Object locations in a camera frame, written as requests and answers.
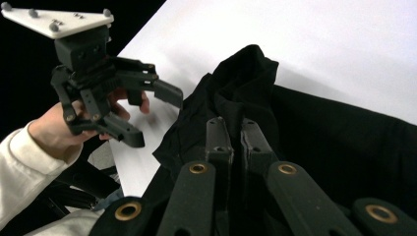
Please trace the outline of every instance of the black garment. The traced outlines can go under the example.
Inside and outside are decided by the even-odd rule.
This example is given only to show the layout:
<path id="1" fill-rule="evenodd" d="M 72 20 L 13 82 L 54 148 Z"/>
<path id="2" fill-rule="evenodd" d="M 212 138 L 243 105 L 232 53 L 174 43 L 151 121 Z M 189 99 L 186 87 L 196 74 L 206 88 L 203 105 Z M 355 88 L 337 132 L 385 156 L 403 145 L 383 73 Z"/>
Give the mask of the black garment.
<path id="1" fill-rule="evenodd" d="M 355 200 L 376 198 L 417 218 L 417 127 L 276 86 L 277 67 L 259 46 L 249 45 L 205 75 L 153 153 L 161 167 L 143 197 L 113 203 L 90 235 L 155 235 L 181 167 L 205 159 L 206 122 L 218 116 L 226 123 L 234 160 L 227 211 L 215 211 L 213 235 L 292 235 L 268 194 L 260 193 L 262 203 L 256 206 L 263 206 L 261 210 L 244 210 L 239 175 L 244 118 L 258 123 L 280 160 L 304 167 L 343 209 Z M 130 201 L 144 206 L 141 216 L 116 220 L 118 207 Z M 181 217 L 181 212 L 170 213 Z M 268 224 L 272 218 L 275 222 Z"/>
<path id="2" fill-rule="evenodd" d="M 202 78 L 153 153 L 172 178 L 184 163 L 204 157 L 211 118 L 225 119 L 239 151 L 245 117 L 259 124 L 279 159 L 304 167 L 336 203 L 350 208 L 373 197 L 417 218 L 417 127 L 276 86 L 277 67 L 249 45 Z"/>

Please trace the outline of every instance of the white sleeve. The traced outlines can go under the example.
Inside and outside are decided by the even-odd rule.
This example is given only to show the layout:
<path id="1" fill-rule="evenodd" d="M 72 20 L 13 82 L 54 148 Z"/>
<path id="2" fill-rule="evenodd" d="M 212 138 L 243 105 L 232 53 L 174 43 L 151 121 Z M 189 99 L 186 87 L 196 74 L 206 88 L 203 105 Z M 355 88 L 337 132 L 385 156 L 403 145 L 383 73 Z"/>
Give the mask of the white sleeve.
<path id="1" fill-rule="evenodd" d="M 99 211 L 79 209 L 60 220 L 34 230 L 26 236 L 87 236 L 103 213 L 104 209 Z"/>
<path id="2" fill-rule="evenodd" d="M 83 146 L 67 150 L 68 163 L 44 152 L 27 124 L 0 144 L 0 230 L 79 157 Z"/>

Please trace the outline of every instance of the robotic arm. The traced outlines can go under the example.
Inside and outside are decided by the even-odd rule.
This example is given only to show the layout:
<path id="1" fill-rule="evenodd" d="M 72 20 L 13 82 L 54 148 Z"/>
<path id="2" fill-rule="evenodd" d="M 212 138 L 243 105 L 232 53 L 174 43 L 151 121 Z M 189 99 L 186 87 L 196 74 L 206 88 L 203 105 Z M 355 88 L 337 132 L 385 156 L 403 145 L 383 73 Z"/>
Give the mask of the robotic arm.
<path id="1" fill-rule="evenodd" d="M 182 108 L 182 90 L 160 80 L 154 65 L 107 55 L 108 24 L 113 22 L 108 10 L 103 14 L 72 14 L 14 9 L 3 3 L 2 14 L 55 39 L 62 65 L 52 71 L 51 84 L 62 103 L 64 120 L 74 135 L 96 130 L 133 148 L 145 146 L 143 133 L 111 110 L 107 96 L 118 88 L 127 90 L 132 105 L 142 105 L 140 93 L 148 90 L 156 98 Z M 75 100 L 83 102 L 89 119 L 77 116 L 72 105 Z"/>

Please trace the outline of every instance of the bolt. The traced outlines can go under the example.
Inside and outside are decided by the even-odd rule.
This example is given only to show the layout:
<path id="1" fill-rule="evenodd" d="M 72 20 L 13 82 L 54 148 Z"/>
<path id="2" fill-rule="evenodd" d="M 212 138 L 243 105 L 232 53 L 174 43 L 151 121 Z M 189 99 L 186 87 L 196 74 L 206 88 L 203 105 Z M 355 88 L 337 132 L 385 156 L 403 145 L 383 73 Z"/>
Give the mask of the bolt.
<path id="1" fill-rule="evenodd" d="M 74 115 L 67 116 L 67 121 L 73 121 L 76 117 Z"/>
<path id="2" fill-rule="evenodd" d="M 30 10 L 29 10 L 29 15 L 30 15 L 32 18 L 37 18 L 37 17 L 38 17 L 37 11 L 36 11 L 35 9 L 30 9 Z"/>
<path id="3" fill-rule="evenodd" d="M 12 5 L 10 5 L 8 2 L 4 2 L 1 4 L 1 9 L 3 9 L 6 12 L 12 11 Z"/>
<path id="4" fill-rule="evenodd" d="M 104 10 L 103 10 L 103 15 L 104 15 L 104 17 L 107 17 L 107 18 L 111 17 L 111 12 L 110 12 L 110 10 L 108 10 L 108 9 L 104 9 Z"/>
<path id="5" fill-rule="evenodd" d="M 54 23 L 51 23 L 51 25 L 49 25 L 49 29 L 51 31 L 59 31 L 59 27 L 56 26 Z"/>
<path id="6" fill-rule="evenodd" d="M 100 119 L 100 115 L 99 114 L 95 114 L 92 116 L 92 120 L 93 121 L 97 121 L 98 119 Z"/>

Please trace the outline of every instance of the human hand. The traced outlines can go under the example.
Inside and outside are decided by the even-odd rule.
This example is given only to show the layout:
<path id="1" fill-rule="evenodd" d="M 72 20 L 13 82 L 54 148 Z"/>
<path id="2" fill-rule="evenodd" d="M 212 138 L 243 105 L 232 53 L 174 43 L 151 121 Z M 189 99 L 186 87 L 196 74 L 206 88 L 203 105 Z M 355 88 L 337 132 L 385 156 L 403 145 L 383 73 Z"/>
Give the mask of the human hand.
<path id="1" fill-rule="evenodd" d="M 108 95 L 112 112 L 125 120 L 129 120 L 130 114 L 117 102 L 120 99 L 126 98 L 127 93 L 122 88 L 118 88 Z M 144 91 L 142 92 L 142 101 L 143 104 L 140 110 L 148 114 L 149 99 Z M 80 101 L 73 102 L 73 106 L 79 117 L 89 119 L 89 115 Z M 43 150 L 55 158 L 61 158 L 69 147 L 79 146 L 97 135 L 96 131 L 83 131 L 81 134 L 74 136 L 64 121 L 60 102 L 52 106 L 37 120 L 33 121 L 29 126 L 29 133 Z M 101 140 L 111 139 L 107 134 L 100 134 L 99 138 Z"/>

